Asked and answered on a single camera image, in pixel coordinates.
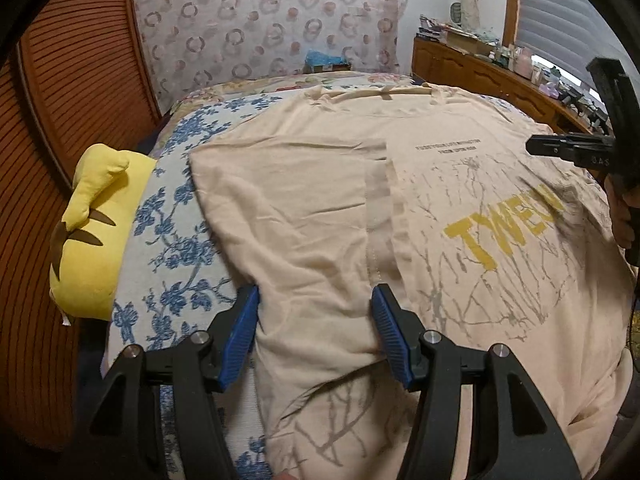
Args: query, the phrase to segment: cardboard box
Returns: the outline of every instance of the cardboard box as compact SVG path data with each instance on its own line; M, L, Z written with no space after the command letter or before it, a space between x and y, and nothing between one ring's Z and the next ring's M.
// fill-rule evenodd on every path
M494 49L491 45L487 45L477 38L465 33L459 34L448 29L442 31L440 35L440 42L450 46L451 48L459 50L460 52L481 54L482 56L488 56Z
M318 74L321 72L344 72L345 70L351 70L351 65L349 63L340 63L340 64L332 64L332 65L315 65L311 66L305 63L305 74Z

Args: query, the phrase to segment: blue gripper pad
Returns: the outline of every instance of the blue gripper pad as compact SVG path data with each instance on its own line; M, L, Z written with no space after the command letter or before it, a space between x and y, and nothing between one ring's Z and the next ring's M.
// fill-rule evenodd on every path
M254 340L255 327L258 324L259 303L258 287L256 285L245 286L238 291L238 298L234 306L229 309L234 315L234 319L226 343L220 349L222 364L218 375L218 383L223 391L238 378L242 364L244 364L244 358Z
M388 285L375 286L371 295L371 309L391 371L404 389L409 390L415 381L411 370L410 348L398 326L397 316L400 316L402 311Z

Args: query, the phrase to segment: blue floral bed sheet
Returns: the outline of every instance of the blue floral bed sheet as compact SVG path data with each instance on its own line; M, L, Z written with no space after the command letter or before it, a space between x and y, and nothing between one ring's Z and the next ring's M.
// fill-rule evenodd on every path
M345 83L332 88L356 88ZM149 179L127 241L104 372L126 345L137 343L146 350L175 345L194 330L205 330L218 312L235 301L236 291L220 247L195 197L188 153L233 124L300 91L303 90L206 105L177 125ZM487 99L500 108L522 113L505 101ZM224 394L216 394L216 404L240 478L271 479L251 359L239 380ZM161 389L161 410L169 476L182 480L169 386Z

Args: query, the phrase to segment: t-shirt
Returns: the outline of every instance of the t-shirt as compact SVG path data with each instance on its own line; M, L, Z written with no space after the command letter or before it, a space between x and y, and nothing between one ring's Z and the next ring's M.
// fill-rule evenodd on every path
M257 393L275 472L397 473L414 398L385 365L357 372L383 357L368 316L380 282L391 282L426 328L461 346L510 346L583 474L597 467L631 376L624 346L633 275L593 179L526 153L528 137L541 132L548 128L460 89L318 87L191 153L207 221L260 286ZM361 142L378 149L363 158ZM299 146L308 151L302 160ZM279 235L283 224L295 235ZM294 248L294 269L271 265ZM322 275L311 295L288 272L309 269ZM366 409L355 416L355 406ZM464 392L456 478L470 410Z

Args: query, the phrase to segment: bed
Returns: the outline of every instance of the bed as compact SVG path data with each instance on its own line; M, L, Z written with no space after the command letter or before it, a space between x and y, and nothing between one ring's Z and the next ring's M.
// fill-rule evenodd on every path
M126 345L137 343L147 350L175 345L194 330L205 330L216 313L235 300L232 273L194 195L187 158L191 149L304 87L351 89L411 82L406 76L359 73L276 78L217 86L192 94L175 107L152 152L158 164L127 242L103 372ZM524 115L500 99L486 99ZM233 387L217 395L216 403L240 478L266 480L271 471L255 397L249 362ZM167 469L172 479L181 479L168 386L161 390L161 411Z

